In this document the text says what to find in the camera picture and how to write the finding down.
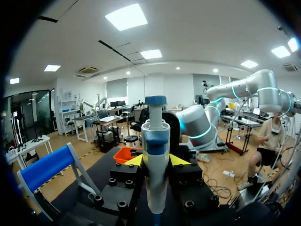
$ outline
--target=white robotic arm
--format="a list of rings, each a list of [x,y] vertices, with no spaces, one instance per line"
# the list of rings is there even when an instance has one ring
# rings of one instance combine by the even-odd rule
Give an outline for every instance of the white robotic arm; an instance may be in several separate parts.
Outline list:
[[[294,94],[277,88],[274,73],[260,70],[245,79],[208,89],[211,103],[205,109],[194,105],[177,113],[181,132],[188,135],[192,145],[198,149],[210,145],[216,138],[217,123],[225,108],[223,97],[250,97],[255,93],[258,93],[258,105],[262,111],[283,112],[289,117],[300,111]]]
[[[89,107],[91,107],[91,111],[94,112],[94,113],[96,114],[95,105],[93,105],[92,103],[90,103],[90,102],[88,102],[88,101],[86,101],[86,100],[84,100],[84,99],[82,99],[81,102],[80,102],[80,107],[79,107],[79,109],[80,109],[81,111],[84,110],[84,104],[87,105],[87,106],[89,106]]]

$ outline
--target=glass wall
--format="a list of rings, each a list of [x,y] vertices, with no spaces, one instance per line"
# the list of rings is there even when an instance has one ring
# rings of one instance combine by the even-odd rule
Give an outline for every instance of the glass wall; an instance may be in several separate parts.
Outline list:
[[[54,131],[49,90],[21,93],[4,101],[7,105],[1,114],[1,124],[5,144],[18,146]]]
[[[36,114],[34,125],[37,136],[41,136],[54,131],[50,117],[50,96],[49,91],[40,91],[35,93],[36,95],[32,105],[34,118]]]
[[[8,150],[10,146],[16,146],[11,120],[10,99],[11,97],[3,99],[3,111],[1,112],[1,131],[5,150]]]

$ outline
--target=black knob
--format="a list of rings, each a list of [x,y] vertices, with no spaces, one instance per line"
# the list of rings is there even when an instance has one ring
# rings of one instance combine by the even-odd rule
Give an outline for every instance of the black knob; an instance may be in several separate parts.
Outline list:
[[[119,211],[125,211],[128,209],[128,205],[127,205],[127,202],[126,201],[119,201],[117,203],[117,208]]]
[[[95,204],[95,209],[99,209],[100,207],[103,206],[103,197],[101,195],[95,195],[94,196],[94,204]]]
[[[197,184],[198,184],[198,185],[203,185],[203,184],[205,184],[204,179],[203,179],[203,178],[197,178]]]
[[[194,210],[195,209],[194,202],[191,201],[191,200],[186,201],[184,208],[185,208],[186,211],[192,211],[192,210]]]
[[[126,181],[126,188],[134,188],[134,183],[131,180]]]
[[[115,178],[110,178],[109,179],[109,185],[110,186],[116,186],[117,185],[117,181]]]
[[[185,186],[185,185],[187,185],[187,181],[186,180],[180,180],[179,184],[182,185],[182,186]]]
[[[218,195],[212,195],[211,197],[210,197],[210,199],[212,200],[212,201],[218,201],[219,200],[219,196]]]

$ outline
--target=ceiling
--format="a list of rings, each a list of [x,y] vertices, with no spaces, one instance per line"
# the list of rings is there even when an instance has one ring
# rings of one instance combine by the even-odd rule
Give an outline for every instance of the ceiling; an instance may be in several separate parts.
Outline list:
[[[148,24],[118,31],[104,16],[139,3]],[[94,82],[152,74],[213,74],[244,78],[260,69],[291,77],[284,63],[299,64],[297,53],[277,58],[275,47],[287,46],[281,24],[254,0],[58,0],[43,14],[57,23],[37,20],[19,50],[7,80],[20,77],[14,87],[44,85],[56,78],[74,78],[84,66],[101,68]],[[131,62],[105,47],[102,40]],[[162,58],[141,60],[139,52],[160,49]],[[240,64],[259,65],[247,69]],[[46,65],[61,65],[44,72]]]

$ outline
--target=air conditioner unit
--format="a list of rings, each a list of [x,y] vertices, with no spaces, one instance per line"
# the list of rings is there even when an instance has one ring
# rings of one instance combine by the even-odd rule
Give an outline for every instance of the air conditioner unit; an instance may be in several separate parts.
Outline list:
[[[87,66],[83,67],[80,70],[77,71],[77,73],[84,74],[84,75],[93,75],[100,71],[100,68]]]
[[[286,72],[297,72],[300,70],[299,66],[295,64],[284,64],[281,67]]]

